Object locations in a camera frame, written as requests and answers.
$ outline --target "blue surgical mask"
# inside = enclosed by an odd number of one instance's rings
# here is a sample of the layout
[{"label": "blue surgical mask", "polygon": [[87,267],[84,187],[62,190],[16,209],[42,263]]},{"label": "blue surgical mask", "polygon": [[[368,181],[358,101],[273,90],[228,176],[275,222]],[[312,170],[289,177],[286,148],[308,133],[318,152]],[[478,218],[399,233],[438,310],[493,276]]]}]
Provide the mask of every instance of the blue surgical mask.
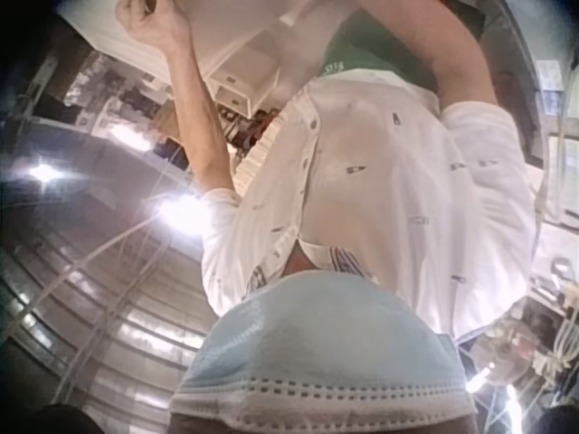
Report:
[{"label": "blue surgical mask", "polygon": [[307,271],[215,324],[171,411],[252,432],[409,429],[475,412],[459,356],[394,294]]}]

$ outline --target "ceiling light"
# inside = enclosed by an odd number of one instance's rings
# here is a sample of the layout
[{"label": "ceiling light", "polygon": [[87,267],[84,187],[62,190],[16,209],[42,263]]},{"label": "ceiling light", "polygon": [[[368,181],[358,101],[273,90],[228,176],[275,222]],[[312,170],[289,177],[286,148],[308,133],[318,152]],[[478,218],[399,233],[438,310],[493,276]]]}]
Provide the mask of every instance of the ceiling light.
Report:
[{"label": "ceiling light", "polygon": [[487,377],[490,374],[490,369],[484,368],[482,371],[477,373],[474,377],[472,377],[469,382],[467,382],[467,392],[468,393],[476,393],[480,390],[482,386],[485,385],[487,382]]},{"label": "ceiling light", "polygon": [[43,183],[49,183],[53,179],[62,178],[62,173],[49,165],[39,164],[30,169],[29,174]]},{"label": "ceiling light", "polygon": [[126,125],[115,125],[110,129],[110,134],[125,145],[130,146],[137,151],[145,152],[151,149],[150,142],[146,140],[143,135],[133,131],[132,128],[127,127]]},{"label": "ceiling light", "polygon": [[201,202],[194,196],[167,199],[159,207],[161,215],[175,229],[189,235],[200,234],[206,225],[206,215]]},{"label": "ceiling light", "polygon": [[523,410],[518,403],[517,391],[512,384],[507,386],[508,401],[505,405],[510,418],[510,432],[512,434],[523,434]]}]

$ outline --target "pipe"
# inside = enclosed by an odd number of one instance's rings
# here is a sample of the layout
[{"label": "pipe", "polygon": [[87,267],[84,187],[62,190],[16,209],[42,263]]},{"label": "pipe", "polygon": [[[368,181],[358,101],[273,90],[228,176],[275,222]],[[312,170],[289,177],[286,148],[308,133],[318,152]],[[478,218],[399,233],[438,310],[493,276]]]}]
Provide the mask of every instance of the pipe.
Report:
[{"label": "pipe", "polygon": [[20,325],[20,322],[24,319],[24,317],[27,316],[28,314],[30,314],[38,306],[38,304],[41,301],[43,301],[45,298],[50,296],[51,293],[58,286],[60,286],[60,284],[62,282],[64,282],[64,280],[66,280],[67,277],[69,277],[74,271],[76,271],[77,269],[81,269],[82,267],[87,265],[91,260],[93,260],[97,256],[99,256],[103,251],[105,251],[109,247],[115,245],[117,242],[119,242],[123,239],[126,239],[131,233],[136,232],[136,231],[140,230],[141,228],[144,228],[145,226],[147,226],[148,224],[153,222],[155,219],[157,219],[158,216],[159,216],[159,214],[155,214],[152,217],[149,217],[148,219],[144,220],[143,222],[133,226],[132,228],[127,229],[126,231],[117,235],[112,240],[105,242],[103,245],[101,245],[100,247],[98,247],[97,249],[95,249],[94,251],[89,253],[84,258],[77,260],[74,263],[72,263],[71,265],[65,267],[61,271],[61,273],[52,282],[50,282],[48,285],[44,286],[44,288],[41,289],[41,291],[39,293],[37,293],[33,297],[32,300],[30,300],[30,303],[28,303],[27,305],[24,306],[24,308],[8,324],[6,329],[4,329],[2,331],[2,335],[1,335],[1,339],[0,339],[0,345],[2,345],[4,342],[6,342],[8,337],[10,337],[13,334],[13,332],[16,330],[16,328]]}]

